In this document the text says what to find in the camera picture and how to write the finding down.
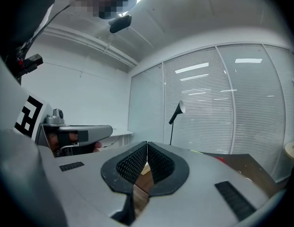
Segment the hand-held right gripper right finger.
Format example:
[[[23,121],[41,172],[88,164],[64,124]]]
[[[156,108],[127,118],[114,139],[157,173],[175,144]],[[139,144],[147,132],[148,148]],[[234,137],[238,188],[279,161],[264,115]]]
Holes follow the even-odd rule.
[[[267,195],[220,160],[148,143],[154,185],[134,227],[251,226]]]

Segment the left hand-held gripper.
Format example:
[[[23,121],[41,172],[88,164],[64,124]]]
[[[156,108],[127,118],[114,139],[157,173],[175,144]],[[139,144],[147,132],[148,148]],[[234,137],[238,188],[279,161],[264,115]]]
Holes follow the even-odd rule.
[[[45,123],[47,115],[52,115],[53,108],[38,96],[25,90],[28,97],[24,103],[13,131],[17,134],[16,146],[18,150],[25,150],[31,143],[50,148],[47,139],[47,131],[57,128],[59,125]],[[113,133],[110,125],[65,125],[58,128],[60,146],[86,146],[108,138]],[[68,142],[69,133],[76,133],[77,140]]]

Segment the black desk lamp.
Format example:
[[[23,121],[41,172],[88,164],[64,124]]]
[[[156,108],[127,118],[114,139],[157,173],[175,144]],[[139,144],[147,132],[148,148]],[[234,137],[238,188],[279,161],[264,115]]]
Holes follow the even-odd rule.
[[[170,142],[169,144],[171,145],[172,143],[172,137],[173,137],[173,129],[174,129],[174,121],[176,119],[176,117],[179,115],[179,114],[184,114],[186,112],[186,109],[185,109],[185,105],[183,103],[182,100],[179,101],[178,103],[178,106],[173,114],[173,116],[171,117],[170,121],[169,121],[169,124],[172,125],[172,128],[171,128],[171,135],[170,135]]]

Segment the black waist pack device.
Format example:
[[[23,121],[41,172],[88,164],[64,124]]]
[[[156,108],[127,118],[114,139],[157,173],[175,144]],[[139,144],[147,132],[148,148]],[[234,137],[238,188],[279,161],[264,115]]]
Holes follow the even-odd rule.
[[[25,60],[18,61],[18,73],[16,78],[20,78],[37,69],[39,65],[43,64],[43,58],[40,54],[35,54]]]

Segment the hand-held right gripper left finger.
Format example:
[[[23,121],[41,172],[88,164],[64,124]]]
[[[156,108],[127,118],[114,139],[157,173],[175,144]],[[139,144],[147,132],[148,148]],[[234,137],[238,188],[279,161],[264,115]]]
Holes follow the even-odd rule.
[[[53,156],[46,149],[46,175],[67,227],[147,227],[135,217],[134,183],[147,160],[147,143],[98,153]]]

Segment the white ceiling pipes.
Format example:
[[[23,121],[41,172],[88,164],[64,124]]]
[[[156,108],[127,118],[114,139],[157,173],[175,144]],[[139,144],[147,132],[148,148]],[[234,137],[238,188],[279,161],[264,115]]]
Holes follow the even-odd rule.
[[[138,62],[135,59],[130,57],[128,54],[122,52],[121,50],[115,48],[111,44],[105,43],[98,38],[92,37],[78,30],[74,30],[61,25],[50,25],[43,31],[43,34],[59,37],[76,42],[78,44],[85,45],[89,48],[107,54],[118,61],[121,61],[123,64],[129,66],[130,68],[135,68],[138,65]]]

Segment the white desk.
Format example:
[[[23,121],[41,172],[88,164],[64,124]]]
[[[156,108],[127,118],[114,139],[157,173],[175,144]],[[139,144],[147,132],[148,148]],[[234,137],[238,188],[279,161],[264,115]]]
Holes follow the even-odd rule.
[[[101,149],[109,149],[109,148],[118,148],[124,146],[129,141],[129,136],[132,136],[133,132],[124,130],[124,129],[113,129],[113,133],[101,140],[102,148]]]

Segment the person's black shirt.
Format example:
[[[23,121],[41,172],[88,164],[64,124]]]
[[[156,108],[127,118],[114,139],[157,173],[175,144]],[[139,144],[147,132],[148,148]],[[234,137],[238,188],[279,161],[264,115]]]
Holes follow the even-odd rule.
[[[25,72],[26,46],[55,0],[0,0],[0,56],[16,78]]]

